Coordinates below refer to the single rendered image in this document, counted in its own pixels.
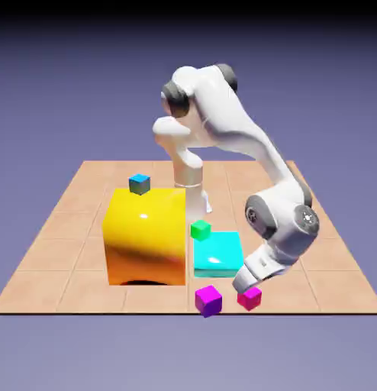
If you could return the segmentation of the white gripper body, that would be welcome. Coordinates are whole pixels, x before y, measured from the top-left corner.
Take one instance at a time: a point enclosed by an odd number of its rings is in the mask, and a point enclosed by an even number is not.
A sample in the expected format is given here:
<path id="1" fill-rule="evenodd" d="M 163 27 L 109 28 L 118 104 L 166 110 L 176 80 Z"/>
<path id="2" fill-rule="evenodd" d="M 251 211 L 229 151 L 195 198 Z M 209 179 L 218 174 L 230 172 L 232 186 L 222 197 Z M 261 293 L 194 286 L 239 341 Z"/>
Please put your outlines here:
<path id="1" fill-rule="evenodd" d="M 243 260 L 232 285 L 238 293 L 244 293 L 262 281 L 284 273 L 290 266 L 288 255 L 262 244 Z"/>

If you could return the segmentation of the small pink cube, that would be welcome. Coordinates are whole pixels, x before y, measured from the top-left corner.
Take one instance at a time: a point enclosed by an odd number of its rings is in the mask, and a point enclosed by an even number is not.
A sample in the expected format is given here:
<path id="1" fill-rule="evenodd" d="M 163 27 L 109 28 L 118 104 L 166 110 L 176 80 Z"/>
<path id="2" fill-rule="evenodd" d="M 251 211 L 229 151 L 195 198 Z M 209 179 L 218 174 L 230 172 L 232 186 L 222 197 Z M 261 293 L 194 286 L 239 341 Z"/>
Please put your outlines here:
<path id="1" fill-rule="evenodd" d="M 237 294 L 237 302 L 247 311 L 258 307 L 262 301 L 262 291 L 257 287 L 252 287 L 244 293 Z"/>

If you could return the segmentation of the small purple cube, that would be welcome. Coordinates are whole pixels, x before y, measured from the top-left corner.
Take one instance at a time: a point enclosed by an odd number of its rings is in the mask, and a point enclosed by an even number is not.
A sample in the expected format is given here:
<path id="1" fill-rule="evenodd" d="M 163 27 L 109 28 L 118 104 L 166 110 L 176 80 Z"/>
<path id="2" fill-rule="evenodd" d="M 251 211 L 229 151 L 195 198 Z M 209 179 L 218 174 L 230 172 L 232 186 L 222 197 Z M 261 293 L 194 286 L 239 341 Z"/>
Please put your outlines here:
<path id="1" fill-rule="evenodd" d="M 213 285 L 195 291 L 195 307 L 204 318 L 220 313 L 222 302 L 222 295 Z"/>

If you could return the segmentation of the small green cube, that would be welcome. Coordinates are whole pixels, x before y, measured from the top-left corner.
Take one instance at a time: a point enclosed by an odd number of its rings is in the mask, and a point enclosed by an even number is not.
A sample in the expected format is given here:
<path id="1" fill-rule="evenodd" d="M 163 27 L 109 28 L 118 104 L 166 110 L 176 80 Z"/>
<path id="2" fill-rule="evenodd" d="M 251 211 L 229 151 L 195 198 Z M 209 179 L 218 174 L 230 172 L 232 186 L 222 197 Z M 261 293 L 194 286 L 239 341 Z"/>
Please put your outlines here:
<path id="1" fill-rule="evenodd" d="M 190 225 L 191 238 L 203 241 L 211 234 L 211 225 L 204 220 L 197 220 Z"/>

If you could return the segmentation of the small blue cube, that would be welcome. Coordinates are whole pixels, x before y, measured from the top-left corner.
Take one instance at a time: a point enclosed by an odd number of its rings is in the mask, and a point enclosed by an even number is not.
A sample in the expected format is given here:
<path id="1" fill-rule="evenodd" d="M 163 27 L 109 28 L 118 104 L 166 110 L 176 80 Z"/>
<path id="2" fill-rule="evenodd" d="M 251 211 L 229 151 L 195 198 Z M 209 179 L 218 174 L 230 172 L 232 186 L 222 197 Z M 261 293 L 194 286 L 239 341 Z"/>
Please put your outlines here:
<path id="1" fill-rule="evenodd" d="M 130 192 L 143 195 L 150 190 L 150 177 L 143 174 L 135 174 L 129 178 Z"/>

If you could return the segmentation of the large cyan box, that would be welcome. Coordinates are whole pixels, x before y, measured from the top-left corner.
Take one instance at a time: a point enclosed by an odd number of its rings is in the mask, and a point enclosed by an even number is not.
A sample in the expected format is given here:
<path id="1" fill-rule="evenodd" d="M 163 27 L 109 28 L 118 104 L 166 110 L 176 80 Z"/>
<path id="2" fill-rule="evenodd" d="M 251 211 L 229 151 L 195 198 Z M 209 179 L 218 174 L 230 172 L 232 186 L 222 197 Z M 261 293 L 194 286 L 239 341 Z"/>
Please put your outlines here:
<path id="1" fill-rule="evenodd" d="M 212 231 L 203 241 L 193 240 L 194 276 L 232 278 L 243 266 L 237 231 Z"/>

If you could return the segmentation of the large yellow box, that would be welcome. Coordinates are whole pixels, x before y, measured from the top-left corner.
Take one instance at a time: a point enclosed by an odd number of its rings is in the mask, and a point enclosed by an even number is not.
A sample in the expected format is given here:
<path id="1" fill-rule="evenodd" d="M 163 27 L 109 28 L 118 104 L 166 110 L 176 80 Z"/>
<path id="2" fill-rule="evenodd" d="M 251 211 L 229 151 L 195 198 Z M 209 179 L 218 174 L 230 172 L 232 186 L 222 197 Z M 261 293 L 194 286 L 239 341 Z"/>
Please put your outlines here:
<path id="1" fill-rule="evenodd" d="M 185 190 L 116 189 L 102 223 L 108 282 L 185 285 Z"/>

